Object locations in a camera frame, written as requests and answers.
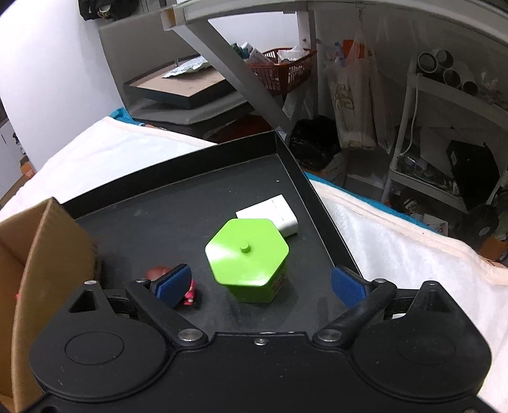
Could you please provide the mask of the brown cardboard box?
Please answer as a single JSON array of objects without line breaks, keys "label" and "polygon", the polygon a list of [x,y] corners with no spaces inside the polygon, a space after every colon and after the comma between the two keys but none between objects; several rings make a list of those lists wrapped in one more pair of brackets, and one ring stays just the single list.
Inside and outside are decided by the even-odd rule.
[{"label": "brown cardboard box", "polygon": [[40,396],[28,356],[68,297],[97,274],[97,247],[56,199],[1,223],[1,409]]}]

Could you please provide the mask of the white rectangular block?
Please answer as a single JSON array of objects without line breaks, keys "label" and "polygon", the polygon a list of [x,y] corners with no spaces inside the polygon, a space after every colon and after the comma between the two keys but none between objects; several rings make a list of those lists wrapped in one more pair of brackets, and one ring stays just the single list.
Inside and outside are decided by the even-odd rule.
[{"label": "white rectangular block", "polygon": [[295,235],[299,222],[282,194],[236,211],[238,219],[270,220],[283,237]]}]

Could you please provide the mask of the green hexagonal container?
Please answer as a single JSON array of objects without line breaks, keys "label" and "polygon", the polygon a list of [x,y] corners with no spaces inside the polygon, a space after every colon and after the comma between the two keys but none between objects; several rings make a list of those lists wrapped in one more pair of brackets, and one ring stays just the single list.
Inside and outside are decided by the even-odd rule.
[{"label": "green hexagonal container", "polygon": [[267,219],[231,219],[205,254],[215,281],[238,301],[268,304],[287,279],[289,247]]}]

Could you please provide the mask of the red plastic basket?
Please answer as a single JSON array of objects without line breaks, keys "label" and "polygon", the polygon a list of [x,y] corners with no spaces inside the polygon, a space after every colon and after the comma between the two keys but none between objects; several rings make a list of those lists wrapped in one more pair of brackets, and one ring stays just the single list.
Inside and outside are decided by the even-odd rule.
[{"label": "red plastic basket", "polygon": [[264,55],[271,61],[270,64],[248,63],[247,66],[272,96],[285,97],[310,78],[317,51],[306,48],[303,57],[288,63],[279,62],[280,51],[289,51],[289,48],[278,47],[265,51]]}]

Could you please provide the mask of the white plastic bag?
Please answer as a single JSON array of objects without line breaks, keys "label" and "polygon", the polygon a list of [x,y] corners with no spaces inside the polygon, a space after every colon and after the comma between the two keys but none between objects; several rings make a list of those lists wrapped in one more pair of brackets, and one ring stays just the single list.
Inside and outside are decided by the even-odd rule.
[{"label": "white plastic bag", "polygon": [[336,43],[336,57],[324,69],[342,148],[390,152],[393,133],[387,124],[387,107],[375,50],[363,34]]}]

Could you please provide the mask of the white metal shelf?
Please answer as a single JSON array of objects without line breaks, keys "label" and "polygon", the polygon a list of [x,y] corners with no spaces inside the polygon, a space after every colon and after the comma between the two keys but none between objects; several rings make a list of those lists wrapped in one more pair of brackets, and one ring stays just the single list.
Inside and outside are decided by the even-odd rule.
[{"label": "white metal shelf", "polygon": [[462,213],[492,201],[507,170],[507,112],[470,95],[473,80],[460,61],[411,58],[381,199],[399,183]]}]

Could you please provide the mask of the black shallow tray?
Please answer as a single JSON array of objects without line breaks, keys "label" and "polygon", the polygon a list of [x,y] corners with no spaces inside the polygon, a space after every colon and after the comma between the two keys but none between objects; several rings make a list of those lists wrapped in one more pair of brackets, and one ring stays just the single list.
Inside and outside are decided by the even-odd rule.
[{"label": "black shallow tray", "polygon": [[[288,238],[287,281],[267,305],[235,299],[219,285],[206,244],[238,210],[282,195],[299,229]],[[122,176],[64,205],[97,245],[103,288],[158,266],[190,266],[200,304],[190,323],[216,332],[316,332],[345,311],[331,288],[335,267],[356,270],[323,201],[276,133],[192,152]]]}]

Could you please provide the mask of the crumpled paper sheet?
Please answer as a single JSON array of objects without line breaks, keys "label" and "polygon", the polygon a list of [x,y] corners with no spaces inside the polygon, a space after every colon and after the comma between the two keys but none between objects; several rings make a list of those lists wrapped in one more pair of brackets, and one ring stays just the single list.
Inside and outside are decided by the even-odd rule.
[{"label": "crumpled paper sheet", "polygon": [[202,56],[198,56],[182,63],[179,63],[175,68],[166,72],[163,78],[175,78],[181,75],[193,74],[204,69],[208,69],[211,64]]}]

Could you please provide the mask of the grey table leg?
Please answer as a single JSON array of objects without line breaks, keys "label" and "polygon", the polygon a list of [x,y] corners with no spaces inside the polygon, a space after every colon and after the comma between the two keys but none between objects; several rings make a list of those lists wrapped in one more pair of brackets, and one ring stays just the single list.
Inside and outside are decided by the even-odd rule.
[{"label": "grey table leg", "polygon": [[160,15],[165,31],[174,31],[202,55],[273,129],[289,133],[291,120],[209,20],[257,12],[305,10],[305,1],[184,1],[160,10]]}]

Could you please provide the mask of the blue smurf figurine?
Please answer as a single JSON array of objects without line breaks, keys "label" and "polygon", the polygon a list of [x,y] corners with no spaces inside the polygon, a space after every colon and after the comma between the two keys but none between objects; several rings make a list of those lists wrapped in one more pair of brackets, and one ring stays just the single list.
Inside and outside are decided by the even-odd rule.
[{"label": "blue smurf figurine", "polygon": [[151,282],[152,293],[170,308],[195,303],[196,283],[189,265],[181,263],[175,267],[153,267],[145,276]]}]

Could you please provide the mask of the white blanket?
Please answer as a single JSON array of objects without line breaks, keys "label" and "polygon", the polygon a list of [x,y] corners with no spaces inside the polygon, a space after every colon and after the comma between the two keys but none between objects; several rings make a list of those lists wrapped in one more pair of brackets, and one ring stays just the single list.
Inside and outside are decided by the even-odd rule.
[{"label": "white blanket", "polygon": [[[116,178],[209,146],[206,140],[106,116],[49,158],[2,208],[1,218],[6,220],[51,197],[64,203]],[[311,182],[366,279],[382,277],[402,288],[438,281],[468,314],[492,351],[492,366],[480,397],[505,412],[506,267],[375,202],[316,177]]]}]

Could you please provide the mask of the black framed board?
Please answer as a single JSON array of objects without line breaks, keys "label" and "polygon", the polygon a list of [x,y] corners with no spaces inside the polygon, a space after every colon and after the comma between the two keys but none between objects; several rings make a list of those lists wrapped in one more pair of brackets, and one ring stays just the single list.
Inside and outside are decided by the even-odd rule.
[{"label": "black framed board", "polygon": [[231,94],[234,87],[209,66],[194,73],[167,76],[176,67],[167,64],[123,84],[127,96],[169,104],[173,108],[195,109]]}]

